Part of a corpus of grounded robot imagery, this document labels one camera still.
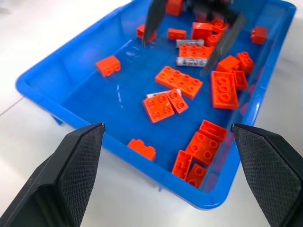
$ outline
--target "orange 1x2 lego brick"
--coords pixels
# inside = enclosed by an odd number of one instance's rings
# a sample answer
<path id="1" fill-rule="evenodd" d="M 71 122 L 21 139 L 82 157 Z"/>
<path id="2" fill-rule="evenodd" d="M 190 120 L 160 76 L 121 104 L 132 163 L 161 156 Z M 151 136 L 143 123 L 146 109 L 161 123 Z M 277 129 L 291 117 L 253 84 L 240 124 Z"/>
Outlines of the orange 1x2 lego brick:
<path id="1" fill-rule="evenodd" d="M 179 57 L 209 59 L 213 51 L 214 47 L 212 46 L 206 47 L 181 45 L 179 48 Z"/>
<path id="2" fill-rule="evenodd" d="M 167 31 L 167 38 L 168 39 L 171 39 L 171 40 L 185 39 L 185 37 L 186 37 L 186 31 L 185 30 L 169 28 L 168 31 Z"/>
<path id="3" fill-rule="evenodd" d="M 250 74 L 254 69 L 255 64 L 249 54 L 247 52 L 238 53 L 237 59 L 240 61 L 240 70 L 244 71 L 245 75 Z"/>
<path id="4" fill-rule="evenodd" d="M 182 96 L 178 93 L 178 91 L 174 88 L 170 92 L 167 93 L 167 96 L 169 98 L 169 101 L 171 105 L 173 106 L 174 110 L 177 113 L 182 113 L 186 109 L 188 109 L 188 105 L 182 98 Z"/>
<path id="5" fill-rule="evenodd" d="M 220 143 L 223 143 L 228 133 L 227 129 L 207 120 L 203 120 L 199 132 Z"/>
<path id="6" fill-rule="evenodd" d="M 213 107 L 236 110 L 239 106 L 232 73 L 213 71 L 211 74 Z"/>
<path id="7" fill-rule="evenodd" d="M 194 22 L 191 30 L 191 39 L 204 39 L 211 36 L 213 26 L 210 23 Z"/>
<path id="8" fill-rule="evenodd" d="M 183 11 L 183 0 L 168 0 L 165 12 L 173 16 L 180 16 Z"/>
<path id="9" fill-rule="evenodd" d="M 235 78 L 236 90 L 244 91 L 248 87 L 244 71 L 233 71 L 233 77 Z"/>
<path id="10" fill-rule="evenodd" d="M 199 188 L 206 175 L 207 170 L 198 164 L 194 164 L 186 178 L 186 182 L 192 186 Z"/>
<path id="11" fill-rule="evenodd" d="M 200 80 L 174 70 L 169 66 L 165 66 L 155 79 L 157 83 L 170 89 L 179 88 L 182 94 L 190 99 L 193 99 L 202 87 Z"/>
<path id="12" fill-rule="evenodd" d="M 223 22 L 223 20 L 219 18 L 215 18 L 212 20 L 213 31 L 216 33 L 223 33 L 227 29 L 227 24 Z"/>
<path id="13" fill-rule="evenodd" d="M 103 77 L 110 76 L 113 72 L 120 71 L 121 64 L 120 61 L 115 56 L 109 56 L 108 58 L 105 58 L 101 61 L 98 61 L 96 63 L 96 67 L 98 72 Z"/>
<path id="14" fill-rule="evenodd" d="M 256 27 L 251 31 L 250 39 L 253 44 L 264 44 L 267 39 L 267 28 L 259 26 Z"/>
<path id="15" fill-rule="evenodd" d="M 175 114 L 165 93 L 145 99 L 143 105 L 153 123 Z"/>
<path id="16" fill-rule="evenodd" d="M 219 40 L 221 39 L 223 33 L 218 33 L 216 35 L 211 35 L 206 39 L 205 45 L 210 47 L 210 46 L 216 46 Z"/>
<path id="17" fill-rule="evenodd" d="M 145 146 L 142 140 L 132 139 L 128 145 L 130 149 L 136 151 L 140 155 L 146 157 L 150 161 L 154 161 L 156 158 L 156 150 L 151 146 Z"/>
<path id="18" fill-rule="evenodd" d="M 140 39 L 143 39 L 143 36 L 144 36 L 144 29 L 145 29 L 145 25 L 141 25 L 137 28 L 137 36 L 140 38 Z M 151 37 L 149 38 L 148 42 L 152 42 L 154 41 L 155 39 L 157 38 L 157 33 L 156 31 L 151 35 Z"/>
<path id="19" fill-rule="evenodd" d="M 189 171 L 192 158 L 193 156 L 191 154 L 180 150 L 171 173 L 181 178 L 182 180 L 185 180 Z"/>
<path id="20" fill-rule="evenodd" d="M 219 146 L 218 142 L 197 131 L 185 152 L 191 154 L 199 163 L 210 166 Z"/>
<path id="21" fill-rule="evenodd" d="M 240 61 L 230 55 L 217 64 L 216 71 L 232 72 L 233 70 L 239 70 L 239 68 L 240 68 Z"/>

